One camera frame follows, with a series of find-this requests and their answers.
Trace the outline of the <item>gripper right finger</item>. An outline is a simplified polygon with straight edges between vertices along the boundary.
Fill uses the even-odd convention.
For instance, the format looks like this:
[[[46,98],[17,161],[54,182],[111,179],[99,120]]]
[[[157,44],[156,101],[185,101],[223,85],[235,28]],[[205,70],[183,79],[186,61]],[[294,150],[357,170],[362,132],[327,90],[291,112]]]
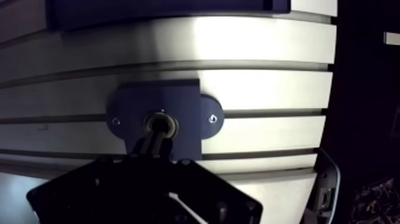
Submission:
[[[193,160],[170,161],[172,140],[158,132],[158,223],[259,223],[263,206]]]

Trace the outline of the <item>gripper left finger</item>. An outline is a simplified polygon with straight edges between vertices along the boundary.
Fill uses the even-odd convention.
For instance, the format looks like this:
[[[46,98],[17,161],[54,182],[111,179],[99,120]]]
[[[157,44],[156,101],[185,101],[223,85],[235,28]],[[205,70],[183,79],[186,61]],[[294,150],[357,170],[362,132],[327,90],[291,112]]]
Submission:
[[[31,189],[26,198],[40,223],[145,223],[160,199],[160,132],[115,162],[100,158]]]

